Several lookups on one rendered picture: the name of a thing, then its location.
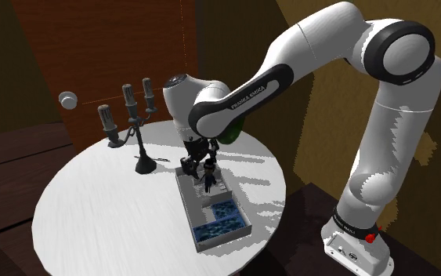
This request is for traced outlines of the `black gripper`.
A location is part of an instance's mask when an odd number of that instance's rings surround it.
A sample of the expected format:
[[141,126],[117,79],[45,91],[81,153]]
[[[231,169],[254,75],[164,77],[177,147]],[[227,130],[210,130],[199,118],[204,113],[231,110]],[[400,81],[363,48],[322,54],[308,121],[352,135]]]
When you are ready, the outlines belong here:
[[207,154],[213,162],[216,162],[217,150],[219,149],[217,139],[200,137],[197,140],[190,139],[183,143],[186,147],[188,157],[180,159],[182,170],[186,175],[199,180],[200,177],[197,173],[199,162],[203,160]]

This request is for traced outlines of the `small dark figure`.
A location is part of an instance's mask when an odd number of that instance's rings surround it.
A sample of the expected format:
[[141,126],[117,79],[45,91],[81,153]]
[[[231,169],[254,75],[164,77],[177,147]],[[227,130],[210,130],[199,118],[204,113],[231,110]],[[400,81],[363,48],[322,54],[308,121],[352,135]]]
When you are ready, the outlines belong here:
[[216,178],[214,176],[215,162],[212,158],[207,158],[203,165],[204,175],[200,178],[200,181],[204,184],[204,192],[209,194],[211,192],[211,186],[216,184]]

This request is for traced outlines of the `grey tray with blue pattern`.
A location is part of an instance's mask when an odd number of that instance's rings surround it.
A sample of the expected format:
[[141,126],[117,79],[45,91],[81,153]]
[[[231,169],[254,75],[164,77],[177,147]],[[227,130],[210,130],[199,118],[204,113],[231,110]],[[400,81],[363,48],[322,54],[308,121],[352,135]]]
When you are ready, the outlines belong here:
[[212,249],[251,234],[252,225],[233,190],[216,168],[216,184],[207,193],[204,181],[186,175],[178,167],[175,178],[198,252]]

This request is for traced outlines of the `green round object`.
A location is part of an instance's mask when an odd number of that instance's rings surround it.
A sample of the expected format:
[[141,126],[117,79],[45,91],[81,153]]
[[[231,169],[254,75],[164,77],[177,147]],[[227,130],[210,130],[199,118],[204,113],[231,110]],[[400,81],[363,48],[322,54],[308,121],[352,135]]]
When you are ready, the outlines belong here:
[[240,135],[243,129],[244,120],[244,117],[240,117],[232,121],[226,129],[217,136],[217,141],[221,144],[232,144]]

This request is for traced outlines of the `round white table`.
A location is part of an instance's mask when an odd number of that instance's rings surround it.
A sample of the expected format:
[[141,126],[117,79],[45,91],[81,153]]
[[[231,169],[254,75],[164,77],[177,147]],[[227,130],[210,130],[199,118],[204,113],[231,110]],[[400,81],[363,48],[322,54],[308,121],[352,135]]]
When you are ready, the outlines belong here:
[[175,179],[186,149],[170,121],[141,130],[158,160],[135,171],[137,142],[105,140],[72,158],[49,182],[34,211],[34,250],[51,276],[230,276],[266,246],[284,210],[286,184],[273,154],[242,133],[217,159],[252,224],[243,238],[197,252]]

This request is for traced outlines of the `dark robot stand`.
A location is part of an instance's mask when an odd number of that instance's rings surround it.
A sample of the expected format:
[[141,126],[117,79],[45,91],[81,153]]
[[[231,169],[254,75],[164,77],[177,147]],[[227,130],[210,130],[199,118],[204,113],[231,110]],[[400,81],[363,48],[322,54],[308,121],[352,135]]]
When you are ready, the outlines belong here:
[[[237,276],[355,276],[324,252],[321,227],[338,200],[310,183],[287,196],[278,228]],[[441,276],[441,270],[386,233],[392,276]]]

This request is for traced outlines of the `brown door with white knob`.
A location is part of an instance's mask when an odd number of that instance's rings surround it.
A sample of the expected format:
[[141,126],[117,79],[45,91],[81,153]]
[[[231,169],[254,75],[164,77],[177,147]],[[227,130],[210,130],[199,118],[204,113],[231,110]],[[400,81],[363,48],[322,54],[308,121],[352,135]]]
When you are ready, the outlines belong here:
[[107,104],[120,130],[128,127],[121,87],[130,84],[144,115],[143,79],[150,78],[158,109],[170,119],[163,84],[196,75],[195,0],[11,0],[53,96],[71,91],[73,110],[59,109],[77,152],[105,138],[97,108]]

